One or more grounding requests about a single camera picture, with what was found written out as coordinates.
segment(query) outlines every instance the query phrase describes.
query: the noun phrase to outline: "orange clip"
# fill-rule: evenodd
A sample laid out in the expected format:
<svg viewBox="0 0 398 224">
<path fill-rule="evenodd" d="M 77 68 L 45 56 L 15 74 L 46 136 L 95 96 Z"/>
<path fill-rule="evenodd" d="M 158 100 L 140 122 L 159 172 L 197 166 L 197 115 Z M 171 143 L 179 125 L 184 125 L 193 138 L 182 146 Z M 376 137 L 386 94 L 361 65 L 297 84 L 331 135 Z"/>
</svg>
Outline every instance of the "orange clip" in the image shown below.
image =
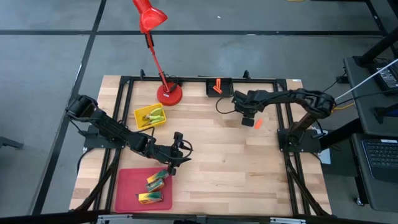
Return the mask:
<svg viewBox="0 0 398 224">
<path fill-rule="evenodd" d="M 254 127 L 254 129 L 260 129 L 261 124 L 262 124 L 262 119 L 259 119 L 259 120 L 257 121 L 257 123 L 256 123 L 256 125 L 255 125 L 255 127 Z"/>
<path fill-rule="evenodd" d="M 223 91 L 220 90 L 217 86 L 213 86 L 214 91 L 216 91 L 218 94 L 222 94 Z"/>
<path fill-rule="evenodd" d="M 221 79 L 219 78 L 216 79 L 216 86 L 217 88 L 221 89 Z"/>
</svg>

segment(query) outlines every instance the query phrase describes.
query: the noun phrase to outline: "red mat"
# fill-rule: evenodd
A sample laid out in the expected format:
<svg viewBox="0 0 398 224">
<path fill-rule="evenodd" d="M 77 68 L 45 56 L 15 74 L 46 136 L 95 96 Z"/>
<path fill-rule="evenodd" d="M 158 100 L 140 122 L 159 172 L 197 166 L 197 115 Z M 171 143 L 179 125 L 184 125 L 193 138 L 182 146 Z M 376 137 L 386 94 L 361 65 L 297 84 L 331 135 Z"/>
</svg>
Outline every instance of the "red mat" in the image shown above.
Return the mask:
<svg viewBox="0 0 398 224">
<path fill-rule="evenodd" d="M 143 205 L 139 203 L 136 197 L 136 194 L 147 193 L 145 188 L 147 178 L 165 168 L 121 169 L 116 189 L 115 212 L 170 210 L 173 205 L 173 182 L 171 175 L 164 179 L 165 186 L 160 190 L 163 194 L 163 202 Z"/>
</svg>

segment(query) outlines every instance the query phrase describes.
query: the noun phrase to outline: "yellow tray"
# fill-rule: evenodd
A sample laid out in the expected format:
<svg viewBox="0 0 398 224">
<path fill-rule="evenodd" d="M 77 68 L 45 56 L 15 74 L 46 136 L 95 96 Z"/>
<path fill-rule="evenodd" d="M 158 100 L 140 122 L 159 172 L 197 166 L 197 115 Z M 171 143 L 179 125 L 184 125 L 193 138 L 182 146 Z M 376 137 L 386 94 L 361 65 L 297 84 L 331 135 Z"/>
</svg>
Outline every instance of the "yellow tray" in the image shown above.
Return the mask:
<svg viewBox="0 0 398 224">
<path fill-rule="evenodd" d="M 155 124 L 150 124 L 150 125 L 147 125 L 147 126 L 143 126 L 143 125 L 145 125 L 146 122 L 148 122 L 148 121 L 144 121 L 143 117 L 145 115 L 150 114 L 150 112 L 153 111 L 156 108 L 162 108 L 162 116 L 164 117 L 164 121 L 161 121 L 161 122 L 158 122 L 158 123 L 155 123 Z M 155 105 L 150 105 L 150 106 L 146 106 L 146 107 L 141 108 L 141 109 L 137 109 L 137 110 L 134 111 L 134 116 L 136 117 L 136 124 L 137 124 L 137 129 L 138 130 L 159 126 L 161 124 L 166 123 L 166 120 L 167 120 L 166 119 L 166 114 L 164 113 L 163 105 L 161 103 L 157 103 Z"/>
</svg>

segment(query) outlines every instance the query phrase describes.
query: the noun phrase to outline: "desk lamp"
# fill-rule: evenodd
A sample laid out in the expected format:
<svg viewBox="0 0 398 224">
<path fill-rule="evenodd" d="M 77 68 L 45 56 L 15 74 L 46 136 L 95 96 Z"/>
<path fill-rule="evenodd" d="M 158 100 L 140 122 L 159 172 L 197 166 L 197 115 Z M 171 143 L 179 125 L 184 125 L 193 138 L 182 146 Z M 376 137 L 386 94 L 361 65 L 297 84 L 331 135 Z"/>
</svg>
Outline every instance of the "desk lamp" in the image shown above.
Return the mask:
<svg viewBox="0 0 398 224">
<path fill-rule="evenodd" d="M 140 14 L 139 29 L 141 33 L 145 34 L 147 46 L 152 52 L 156 67 L 162 79 L 162 85 L 157 89 L 157 99 L 159 100 L 159 102 L 166 106 L 176 105 L 180 102 L 182 98 L 182 89 L 176 83 L 167 82 L 165 74 L 162 71 L 159 62 L 157 61 L 154 50 L 154 41 L 150 34 L 150 31 L 152 29 L 155 29 L 157 26 L 161 25 L 161 23 L 166 21 L 167 16 L 161 10 L 152 7 L 149 0 L 132 1 Z"/>
</svg>

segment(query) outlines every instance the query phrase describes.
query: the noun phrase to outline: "keyboard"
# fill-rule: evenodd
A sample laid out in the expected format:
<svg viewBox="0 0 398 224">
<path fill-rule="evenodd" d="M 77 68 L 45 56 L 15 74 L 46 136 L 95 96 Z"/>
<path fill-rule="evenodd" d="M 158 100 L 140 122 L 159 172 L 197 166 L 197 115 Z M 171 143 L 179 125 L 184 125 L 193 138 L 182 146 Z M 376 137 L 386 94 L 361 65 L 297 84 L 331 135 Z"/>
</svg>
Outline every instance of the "keyboard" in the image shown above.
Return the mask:
<svg viewBox="0 0 398 224">
<path fill-rule="evenodd" d="M 366 158 L 375 179 L 398 183 L 398 140 L 362 140 Z"/>
</svg>

